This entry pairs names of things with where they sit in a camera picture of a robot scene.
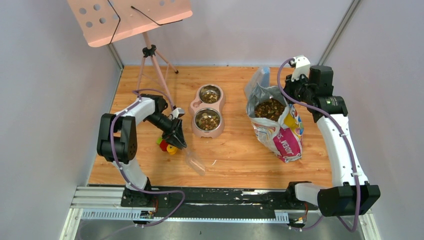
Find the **clear plastic food scoop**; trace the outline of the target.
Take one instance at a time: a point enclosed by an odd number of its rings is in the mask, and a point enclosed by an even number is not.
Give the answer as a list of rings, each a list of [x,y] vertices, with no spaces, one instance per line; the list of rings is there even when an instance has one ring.
[[[188,147],[184,148],[183,152],[185,155],[185,163],[197,174],[204,176],[206,174],[206,168],[201,158]]]

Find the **cat food bag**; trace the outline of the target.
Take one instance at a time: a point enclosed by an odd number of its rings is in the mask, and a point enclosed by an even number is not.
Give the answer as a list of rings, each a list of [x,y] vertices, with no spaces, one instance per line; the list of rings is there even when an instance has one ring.
[[[271,98],[285,105],[278,122],[255,117],[255,107]],[[246,113],[258,141],[280,160],[288,163],[302,158],[304,125],[295,106],[287,102],[278,86],[256,85],[247,98]]]

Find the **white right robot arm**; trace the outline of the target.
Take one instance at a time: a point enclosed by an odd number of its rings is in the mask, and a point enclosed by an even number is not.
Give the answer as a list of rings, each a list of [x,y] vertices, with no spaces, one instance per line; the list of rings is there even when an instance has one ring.
[[[298,209],[305,202],[318,207],[325,217],[361,216],[380,198],[378,185],[369,183],[356,155],[344,99],[333,94],[331,67],[295,67],[286,76],[283,95],[293,104],[307,107],[320,130],[332,173],[332,187],[308,181],[290,182],[286,204]]]

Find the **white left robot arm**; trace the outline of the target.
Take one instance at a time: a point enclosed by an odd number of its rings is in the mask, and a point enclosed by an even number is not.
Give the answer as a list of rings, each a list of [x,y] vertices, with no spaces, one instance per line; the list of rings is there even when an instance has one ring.
[[[168,103],[163,96],[142,94],[127,108],[115,113],[105,113],[100,118],[96,151],[112,163],[125,180],[122,207],[146,207],[153,201],[150,179],[142,172],[136,153],[138,150],[137,125],[148,121],[162,131],[162,140],[183,150],[187,143],[183,121],[177,116],[163,114]]]

